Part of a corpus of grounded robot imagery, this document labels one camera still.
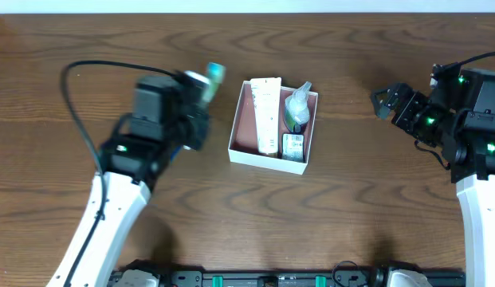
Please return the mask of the green soap box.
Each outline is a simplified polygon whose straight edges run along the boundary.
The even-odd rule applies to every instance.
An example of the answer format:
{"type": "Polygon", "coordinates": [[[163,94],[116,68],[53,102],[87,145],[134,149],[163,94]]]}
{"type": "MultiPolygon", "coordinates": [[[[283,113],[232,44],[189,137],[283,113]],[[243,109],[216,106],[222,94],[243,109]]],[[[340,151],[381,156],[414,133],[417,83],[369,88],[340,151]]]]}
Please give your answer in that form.
{"type": "Polygon", "coordinates": [[[284,134],[282,136],[282,159],[298,163],[304,162],[304,136],[284,134]]]}

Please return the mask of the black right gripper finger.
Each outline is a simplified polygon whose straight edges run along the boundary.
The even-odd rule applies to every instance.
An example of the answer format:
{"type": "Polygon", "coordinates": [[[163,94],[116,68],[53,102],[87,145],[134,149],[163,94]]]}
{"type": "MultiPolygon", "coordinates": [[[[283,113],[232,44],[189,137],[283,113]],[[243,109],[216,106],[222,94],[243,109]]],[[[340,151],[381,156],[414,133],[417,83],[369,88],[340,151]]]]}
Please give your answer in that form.
{"type": "Polygon", "coordinates": [[[413,95],[413,89],[406,83],[399,82],[389,85],[387,87],[387,99],[388,100],[404,100],[413,95]]]}
{"type": "Polygon", "coordinates": [[[370,99],[376,116],[385,120],[391,112],[393,101],[391,90],[389,88],[375,90],[371,93],[370,99]]]}

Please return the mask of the clear pump bottle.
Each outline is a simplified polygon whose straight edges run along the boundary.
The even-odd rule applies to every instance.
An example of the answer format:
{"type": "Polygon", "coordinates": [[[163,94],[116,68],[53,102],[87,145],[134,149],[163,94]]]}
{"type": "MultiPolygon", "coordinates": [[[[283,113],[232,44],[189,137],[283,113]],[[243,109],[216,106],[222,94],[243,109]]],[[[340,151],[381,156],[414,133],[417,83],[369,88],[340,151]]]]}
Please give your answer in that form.
{"type": "Polygon", "coordinates": [[[293,134],[302,134],[310,119],[308,94],[312,83],[306,81],[301,87],[285,99],[284,122],[293,134]]]}

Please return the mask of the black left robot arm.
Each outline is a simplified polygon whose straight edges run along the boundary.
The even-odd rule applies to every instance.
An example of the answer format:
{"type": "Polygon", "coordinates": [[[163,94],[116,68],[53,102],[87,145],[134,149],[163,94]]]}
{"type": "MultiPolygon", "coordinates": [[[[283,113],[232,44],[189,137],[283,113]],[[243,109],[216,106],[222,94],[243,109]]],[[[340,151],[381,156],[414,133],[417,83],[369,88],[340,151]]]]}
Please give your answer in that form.
{"type": "Polygon", "coordinates": [[[198,150],[209,127],[208,106],[219,83],[186,71],[145,76],[132,112],[93,152],[98,166],[82,219],[51,286],[105,286],[127,236],[174,154],[198,150]]]}

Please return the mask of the white cream tube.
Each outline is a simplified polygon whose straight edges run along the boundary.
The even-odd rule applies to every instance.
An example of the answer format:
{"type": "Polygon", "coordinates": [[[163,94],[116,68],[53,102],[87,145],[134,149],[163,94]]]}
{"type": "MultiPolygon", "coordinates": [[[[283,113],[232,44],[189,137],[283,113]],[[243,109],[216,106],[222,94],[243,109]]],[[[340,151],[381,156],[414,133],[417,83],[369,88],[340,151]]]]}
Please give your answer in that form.
{"type": "Polygon", "coordinates": [[[257,149],[263,155],[278,153],[281,78],[250,80],[257,132],[257,149]]]}

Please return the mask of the green white toothbrush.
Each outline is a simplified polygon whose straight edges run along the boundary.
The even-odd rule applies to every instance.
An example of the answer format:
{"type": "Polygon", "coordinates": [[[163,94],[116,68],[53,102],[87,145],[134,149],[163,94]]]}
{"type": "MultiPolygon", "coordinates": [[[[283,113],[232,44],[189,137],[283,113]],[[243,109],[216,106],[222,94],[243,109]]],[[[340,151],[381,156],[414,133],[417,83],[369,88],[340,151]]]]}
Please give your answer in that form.
{"type": "Polygon", "coordinates": [[[206,77],[208,85],[202,94],[202,104],[208,105],[215,97],[219,86],[224,81],[226,67],[218,63],[210,62],[207,66],[206,77]]]}

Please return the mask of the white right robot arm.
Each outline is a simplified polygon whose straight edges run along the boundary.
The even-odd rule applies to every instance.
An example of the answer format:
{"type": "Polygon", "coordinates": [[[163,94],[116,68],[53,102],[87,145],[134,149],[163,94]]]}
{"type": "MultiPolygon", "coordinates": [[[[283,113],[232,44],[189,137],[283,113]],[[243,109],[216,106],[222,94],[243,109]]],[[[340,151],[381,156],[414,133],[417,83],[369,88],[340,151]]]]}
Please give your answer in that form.
{"type": "Polygon", "coordinates": [[[495,286],[495,72],[462,63],[436,65],[430,95],[406,83],[371,92],[388,116],[450,172],[462,211],[466,284],[495,286]]]}

